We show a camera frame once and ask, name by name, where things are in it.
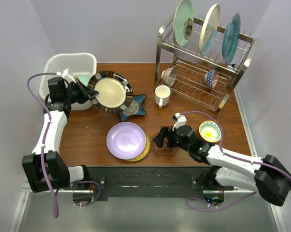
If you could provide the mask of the black striped plate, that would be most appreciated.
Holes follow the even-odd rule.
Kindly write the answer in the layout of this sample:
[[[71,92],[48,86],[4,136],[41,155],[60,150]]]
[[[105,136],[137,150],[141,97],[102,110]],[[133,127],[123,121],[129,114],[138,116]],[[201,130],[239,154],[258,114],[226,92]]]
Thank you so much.
[[[87,87],[98,93],[90,100],[91,103],[108,114],[125,111],[133,100],[133,89],[129,81],[114,71],[101,71],[94,74]]]

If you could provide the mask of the blue star-shaped dish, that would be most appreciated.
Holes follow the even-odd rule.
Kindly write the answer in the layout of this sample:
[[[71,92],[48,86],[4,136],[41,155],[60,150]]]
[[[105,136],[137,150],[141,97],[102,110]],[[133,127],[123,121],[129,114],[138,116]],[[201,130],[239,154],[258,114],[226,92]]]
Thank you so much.
[[[119,113],[121,121],[127,121],[130,116],[145,116],[147,112],[143,108],[143,102],[146,98],[146,94],[133,95],[130,106],[125,111]]]

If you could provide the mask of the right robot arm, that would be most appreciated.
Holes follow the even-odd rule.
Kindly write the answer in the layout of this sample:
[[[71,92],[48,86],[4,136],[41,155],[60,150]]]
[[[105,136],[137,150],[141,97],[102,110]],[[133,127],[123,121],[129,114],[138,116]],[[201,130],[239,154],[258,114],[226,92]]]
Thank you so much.
[[[177,129],[162,127],[153,138],[153,143],[162,148],[178,147],[199,163],[212,165],[206,176],[206,185],[216,190],[231,186],[258,193],[267,202],[283,206],[291,191],[291,174],[274,156],[249,157],[200,139],[188,125]]]

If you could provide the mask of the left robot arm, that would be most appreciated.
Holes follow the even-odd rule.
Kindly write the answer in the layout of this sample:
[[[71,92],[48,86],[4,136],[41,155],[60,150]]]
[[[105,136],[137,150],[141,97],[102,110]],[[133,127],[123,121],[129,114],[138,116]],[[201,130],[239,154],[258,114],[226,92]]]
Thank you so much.
[[[63,130],[71,106],[92,100],[98,92],[85,86],[77,77],[64,79],[55,74],[48,81],[49,94],[39,100],[43,106],[44,123],[31,155],[22,158],[22,166],[33,192],[63,189],[74,184],[87,189],[91,184],[85,165],[68,167],[59,154]]]

